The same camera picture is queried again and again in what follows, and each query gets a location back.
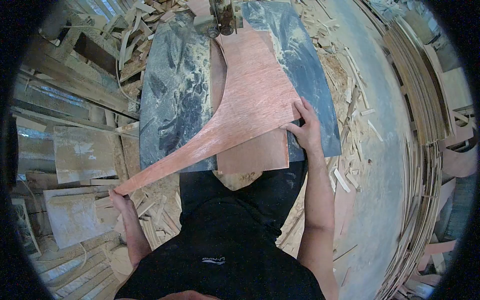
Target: concrete floor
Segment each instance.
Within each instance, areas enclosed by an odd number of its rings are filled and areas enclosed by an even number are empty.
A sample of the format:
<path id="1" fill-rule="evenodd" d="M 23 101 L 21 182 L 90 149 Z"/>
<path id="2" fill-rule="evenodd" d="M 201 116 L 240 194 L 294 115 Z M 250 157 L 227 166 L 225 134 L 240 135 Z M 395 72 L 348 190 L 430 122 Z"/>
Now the concrete floor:
<path id="1" fill-rule="evenodd" d="M 316 5 L 315 1 L 307 3 Z M 368 87 L 368 102 L 376 113 L 369 120 L 383 137 L 362 140 L 365 159 L 373 161 L 363 176 L 363 192 L 357 193 L 354 217 L 347 237 L 337 251 L 355 250 L 336 265 L 341 285 L 351 267 L 349 282 L 340 288 L 340 299 L 371 300 L 380 288 L 385 270 L 396 250 L 403 199 L 403 136 L 409 133 L 408 112 L 396 77 L 379 46 L 380 34 L 352 0 L 325 2 L 340 27 L 337 39 L 350 49 Z"/>

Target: workbench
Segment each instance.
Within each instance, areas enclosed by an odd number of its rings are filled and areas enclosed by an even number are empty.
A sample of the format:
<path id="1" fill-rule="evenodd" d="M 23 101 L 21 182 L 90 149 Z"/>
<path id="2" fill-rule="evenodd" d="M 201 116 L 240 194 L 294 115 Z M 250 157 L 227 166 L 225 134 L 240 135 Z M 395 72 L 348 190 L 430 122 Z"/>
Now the workbench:
<path id="1" fill-rule="evenodd" d="M 250 1 L 242 4 L 244 20 L 256 31 L 269 31 L 273 51 L 299 96 L 317 111 L 325 157 L 341 154 L 332 96 L 306 29 L 289 3 Z M 148 58 L 140 108 L 140 167 L 145 169 L 186 144 L 213 115 L 212 94 L 218 76 L 212 74 L 213 40 L 193 28 L 191 11 L 178 12 L 160 23 Z M 288 132 L 290 162 L 305 159 L 295 136 Z M 181 172 L 216 169 L 209 157 Z"/>

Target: wooden board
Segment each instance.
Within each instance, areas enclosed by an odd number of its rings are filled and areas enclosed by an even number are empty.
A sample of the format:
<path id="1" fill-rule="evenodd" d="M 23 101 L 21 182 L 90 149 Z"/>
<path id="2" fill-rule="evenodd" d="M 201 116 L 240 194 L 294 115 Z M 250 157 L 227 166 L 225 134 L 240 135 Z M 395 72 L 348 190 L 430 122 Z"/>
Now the wooden board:
<path id="1" fill-rule="evenodd" d="M 456 178 L 453 178 L 449 182 L 446 182 L 445 184 L 443 184 L 442 187 L 440 188 L 440 199 L 439 199 L 439 202 L 438 202 L 437 216 L 440 214 L 440 211 L 444 207 L 448 198 L 454 192 L 455 185 L 456 185 Z"/>
<path id="2" fill-rule="evenodd" d="M 443 171 L 455 177 L 467 177 L 477 171 L 477 148 L 475 145 L 467 152 L 459 153 L 453 150 L 443 150 Z"/>
<path id="3" fill-rule="evenodd" d="M 53 144 L 59 183 L 117 174 L 111 146 L 104 133 L 55 126 Z"/>
<path id="4" fill-rule="evenodd" d="M 95 217 L 95 198 L 84 198 L 83 194 L 96 195 L 107 192 L 114 186 L 100 185 L 84 188 L 46 190 L 43 192 L 48 218 L 55 241 L 59 248 L 72 246 L 106 233 L 113 225 L 100 224 Z M 75 201 L 65 202 L 53 200 L 57 196 L 74 195 Z"/>
<path id="5" fill-rule="evenodd" d="M 188 3 L 193 13 L 204 15 L 210 12 L 208 2 L 204 0 L 191 0 Z M 275 50 L 268 32 L 257 32 L 274 56 Z M 221 103 L 226 80 L 226 62 L 218 43 L 212 40 L 211 45 L 211 86 L 212 109 L 216 112 Z M 288 168 L 288 141 L 287 131 L 274 129 L 249 141 L 241 143 L 216 155 L 217 170 L 219 174 L 250 173 L 274 169 Z"/>
<path id="6" fill-rule="evenodd" d="M 223 36 L 227 74 L 222 103 L 183 147 L 115 189 L 125 195 L 207 157 L 297 120 L 295 88 L 268 47 L 245 20 L 238 35 Z"/>

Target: curved plywood piece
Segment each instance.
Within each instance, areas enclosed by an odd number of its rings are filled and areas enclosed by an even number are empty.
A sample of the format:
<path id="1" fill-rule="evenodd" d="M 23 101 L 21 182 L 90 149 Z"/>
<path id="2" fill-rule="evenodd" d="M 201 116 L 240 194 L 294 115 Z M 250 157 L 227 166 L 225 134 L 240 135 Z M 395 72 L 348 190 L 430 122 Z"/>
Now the curved plywood piece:
<path id="1" fill-rule="evenodd" d="M 229 72 L 213 117 L 183 147 L 124 182 L 116 193 L 131 193 L 300 118 L 293 105 L 300 97 L 292 83 L 246 20 L 243 26 L 238 35 L 222 36 Z"/>
<path id="2" fill-rule="evenodd" d="M 474 174 L 478 164 L 477 150 L 478 145 L 463 153 L 449 149 L 443 150 L 443 171 L 454 177 L 467 177 Z"/>
<path id="3" fill-rule="evenodd" d="M 448 198 L 452 195 L 453 191 L 455 190 L 455 185 L 456 185 L 456 178 L 453 178 L 449 182 L 446 182 L 445 184 L 443 184 L 442 187 L 440 188 L 437 216 L 440 214 L 440 211 L 444 207 Z"/>

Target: hand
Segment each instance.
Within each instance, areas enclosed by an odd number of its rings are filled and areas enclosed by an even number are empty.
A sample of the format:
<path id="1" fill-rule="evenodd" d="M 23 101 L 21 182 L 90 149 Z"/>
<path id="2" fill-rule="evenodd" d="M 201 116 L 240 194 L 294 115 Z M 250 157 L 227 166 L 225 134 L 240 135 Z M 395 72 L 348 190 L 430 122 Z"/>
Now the hand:
<path id="1" fill-rule="evenodd" d="M 294 102 L 294 105 L 305 120 L 305 124 L 302 127 L 299 127 L 293 123 L 287 123 L 279 128 L 292 132 L 297 137 L 299 145 L 305 149 L 308 156 L 323 156 L 324 152 L 322 150 L 322 140 L 320 138 L 320 121 L 317 118 L 315 110 L 304 97 L 301 97 L 301 102 Z"/>
<path id="2" fill-rule="evenodd" d="M 133 201 L 128 195 L 120 196 L 115 193 L 114 190 L 108 190 L 108 194 L 110 195 L 110 201 L 112 201 L 113 207 L 115 207 L 121 213 L 129 209 L 135 210 L 135 204 L 133 204 Z"/>

